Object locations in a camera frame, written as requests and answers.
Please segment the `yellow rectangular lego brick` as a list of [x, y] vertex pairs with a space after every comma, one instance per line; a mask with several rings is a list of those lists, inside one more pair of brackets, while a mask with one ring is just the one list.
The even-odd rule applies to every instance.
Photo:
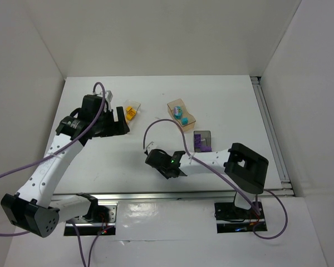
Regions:
[[136, 110], [135, 110], [135, 109], [132, 109], [131, 112], [126, 113], [126, 119], [127, 119], [128, 121], [133, 120], [135, 116], [136, 116]]

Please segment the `purple rectangular lego brick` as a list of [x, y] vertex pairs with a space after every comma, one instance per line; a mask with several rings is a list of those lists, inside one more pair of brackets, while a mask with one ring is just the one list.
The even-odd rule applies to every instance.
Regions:
[[201, 144], [202, 144], [201, 134], [199, 134], [199, 133], [194, 134], [194, 147], [195, 148], [200, 148]]

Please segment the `small teal lego brick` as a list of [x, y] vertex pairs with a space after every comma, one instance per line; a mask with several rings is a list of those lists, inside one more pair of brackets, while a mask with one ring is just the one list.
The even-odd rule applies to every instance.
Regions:
[[183, 118], [181, 118], [181, 124], [184, 126], [184, 125], [187, 125], [188, 123], [189, 123], [189, 120], [188, 120], [188, 118], [187, 117], [183, 117]]

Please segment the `teal oval flower lego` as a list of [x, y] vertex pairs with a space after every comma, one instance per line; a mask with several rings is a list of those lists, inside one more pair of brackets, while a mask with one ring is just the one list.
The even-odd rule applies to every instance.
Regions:
[[180, 106], [175, 106], [173, 108], [173, 116], [176, 120], [180, 120], [183, 116], [183, 110]]

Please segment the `purple sloped lego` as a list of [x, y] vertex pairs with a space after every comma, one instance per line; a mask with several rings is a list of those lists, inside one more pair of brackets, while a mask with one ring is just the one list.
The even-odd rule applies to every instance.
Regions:
[[212, 152], [212, 148], [208, 145], [201, 145], [200, 152]]

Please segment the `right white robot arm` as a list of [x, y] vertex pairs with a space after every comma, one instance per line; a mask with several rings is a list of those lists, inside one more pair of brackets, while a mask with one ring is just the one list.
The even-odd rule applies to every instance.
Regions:
[[151, 142], [145, 154], [145, 163], [166, 179], [201, 174], [228, 177], [227, 183], [236, 191], [234, 206], [259, 211], [252, 202], [263, 193], [269, 161], [243, 144], [233, 143], [229, 150], [217, 152], [176, 151], [170, 156]]

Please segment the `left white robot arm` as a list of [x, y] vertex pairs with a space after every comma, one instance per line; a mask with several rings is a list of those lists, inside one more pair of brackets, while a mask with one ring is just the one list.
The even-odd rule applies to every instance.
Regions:
[[60, 201], [52, 201], [53, 193], [73, 159], [87, 141], [94, 137], [125, 135], [130, 130], [123, 107], [111, 108], [112, 93], [106, 97], [86, 95], [81, 107], [62, 119], [56, 136], [28, 181], [14, 194], [5, 194], [1, 207], [9, 222], [42, 238], [49, 236], [56, 226], [75, 217], [86, 221], [108, 216], [107, 208], [97, 198], [78, 193]]

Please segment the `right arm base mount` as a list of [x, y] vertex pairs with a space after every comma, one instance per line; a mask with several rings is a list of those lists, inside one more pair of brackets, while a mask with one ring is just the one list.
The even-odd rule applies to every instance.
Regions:
[[232, 202], [216, 202], [214, 204], [214, 217], [216, 219], [217, 233], [246, 233], [252, 232], [256, 226], [257, 231], [267, 231], [267, 224], [262, 203], [258, 202], [260, 215], [253, 209], [237, 208]]

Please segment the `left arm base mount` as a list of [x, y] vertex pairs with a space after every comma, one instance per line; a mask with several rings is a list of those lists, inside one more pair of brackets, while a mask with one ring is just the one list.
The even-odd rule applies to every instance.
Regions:
[[83, 217], [75, 217], [71, 220], [81, 236], [95, 236], [100, 231], [102, 236], [116, 234], [117, 203], [107, 202], [103, 206], [105, 210], [100, 211], [92, 221], [87, 221]]

